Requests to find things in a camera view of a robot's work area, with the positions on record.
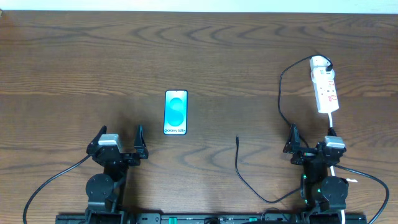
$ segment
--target white wall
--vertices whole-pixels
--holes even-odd
[[[3,10],[398,14],[398,0],[0,0]]]

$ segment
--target black cable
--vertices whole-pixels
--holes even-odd
[[[332,64],[331,60],[329,60],[329,59],[328,59],[327,57],[325,57],[324,55],[315,54],[315,55],[311,55],[311,56],[305,57],[305,58],[299,60],[298,62],[295,62],[293,65],[287,67],[287,68],[280,74],[280,78],[279,78],[279,93],[278,93],[278,111],[279,111],[280,116],[283,118],[283,120],[286,122],[286,124],[287,124],[289,127],[291,126],[291,123],[287,120],[287,118],[284,116],[284,114],[283,114],[283,113],[281,112],[281,110],[280,110],[280,94],[282,93],[282,77],[284,76],[284,73],[285,73],[288,69],[290,69],[291,67],[293,67],[294,65],[296,65],[296,64],[298,64],[298,63],[300,63],[300,62],[303,62],[304,60],[310,59],[310,58],[312,58],[312,57],[314,57],[314,56],[321,56],[321,57],[324,57],[324,58],[330,63],[330,65],[326,68],[326,71],[331,71],[331,70],[333,69],[333,64]],[[304,139],[303,136],[299,135],[299,137],[300,137],[300,139],[304,142],[304,144],[305,144],[307,147],[310,147],[310,146],[308,145],[307,141]]]
[[[82,164],[84,161],[86,161],[88,158],[90,158],[90,155],[87,155],[86,157],[84,157],[84,159],[82,159],[81,161],[79,161],[78,163],[76,163],[75,165],[67,168],[66,170],[60,172],[59,174],[49,178],[49,180],[47,180],[46,182],[44,182],[33,194],[32,196],[30,196],[30,199],[27,201],[26,205],[25,205],[25,209],[24,209],[24,215],[22,216],[22,219],[24,221],[24,224],[27,224],[27,220],[26,220],[26,215],[27,215],[27,209],[29,208],[30,203],[32,202],[33,198],[38,194],[38,192],[40,192],[47,184],[49,184],[51,181],[53,181],[53,179],[66,174],[67,172],[73,170],[74,168],[78,167],[80,164]]]
[[[377,181],[379,184],[381,184],[385,188],[386,197],[384,199],[384,202],[381,205],[381,208],[379,209],[379,211],[373,216],[373,218],[371,219],[371,221],[368,224],[374,223],[374,221],[376,221],[376,219],[379,218],[380,214],[383,212],[384,208],[387,205],[388,199],[390,197],[390,191],[388,190],[387,184],[385,184],[382,180],[378,179],[377,177],[373,177],[372,175],[365,174],[364,172],[361,172],[361,171],[358,171],[358,170],[354,170],[354,169],[350,169],[350,168],[347,168],[347,167],[343,167],[343,166],[340,166],[340,165],[337,165],[337,164],[331,164],[331,165],[334,166],[334,167],[337,167],[339,169],[347,170],[347,171],[350,171],[350,172],[352,172],[354,174],[359,174],[359,175],[362,175],[364,177],[367,177],[367,178],[370,178],[372,180],[375,180],[375,181]]]
[[[286,195],[284,195],[283,197],[281,197],[280,199],[277,199],[277,200],[275,200],[275,201],[268,201],[268,200],[266,200],[266,199],[264,199],[263,197],[261,197],[244,179],[243,179],[243,177],[241,176],[241,174],[239,173],[239,171],[238,171],[238,152],[239,152],[239,137],[238,136],[236,136],[236,155],[235,155],[235,171],[236,171],[236,174],[238,175],[238,177],[242,180],[242,182],[244,183],[244,184],[246,184],[246,186],[257,196],[257,197],[259,197],[263,202],[265,202],[265,203],[278,203],[278,202],[280,202],[281,200],[283,200],[283,199],[285,199],[285,198],[287,198],[288,196],[290,196],[290,195],[292,195],[292,194],[294,194],[295,192],[297,192],[297,191],[299,191],[300,190],[300,188],[297,188],[297,189],[295,189],[295,190],[293,190],[293,191],[291,191],[291,192],[289,192],[289,193],[287,193]]]
[[[285,216],[285,214],[283,214],[282,211],[279,210],[279,208],[275,208],[275,207],[267,208],[267,209],[261,214],[261,221],[262,221],[262,218],[263,218],[263,217],[264,217],[264,220],[266,219],[264,215],[267,214],[268,211],[269,211],[269,210],[272,210],[272,209],[273,209],[273,210],[277,210],[277,211],[283,216],[283,218],[284,218],[286,221],[290,222],[290,220]]]

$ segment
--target power strip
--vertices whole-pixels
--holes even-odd
[[[330,114],[339,108],[334,81],[335,71],[327,71],[329,65],[330,62],[322,56],[314,56],[310,60],[311,79],[319,113]]]

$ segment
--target brown wooden surface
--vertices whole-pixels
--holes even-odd
[[[398,220],[398,16],[152,12],[5,12],[0,19],[0,223],[21,223],[36,188],[85,156],[102,125],[131,147],[144,126],[149,160],[129,171],[125,206],[177,212],[261,212],[234,171],[274,200],[299,186],[302,167],[282,153],[279,74],[314,53],[335,65],[341,164],[381,178],[391,191],[377,223]],[[316,111],[309,63],[284,77],[282,110],[311,145],[327,116]],[[188,133],[164,136],[164,94],[187,89]],[[28,221],[83,212],[92,160],[53,181]],[[384,200],[375,181],[351,184],[348,211],[370,220]],[[298,194],[272,205],[304,206]]]

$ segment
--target phone screen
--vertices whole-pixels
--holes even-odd
[[[167,90],[164,107],[164,134],[187,133],[186,90]]]

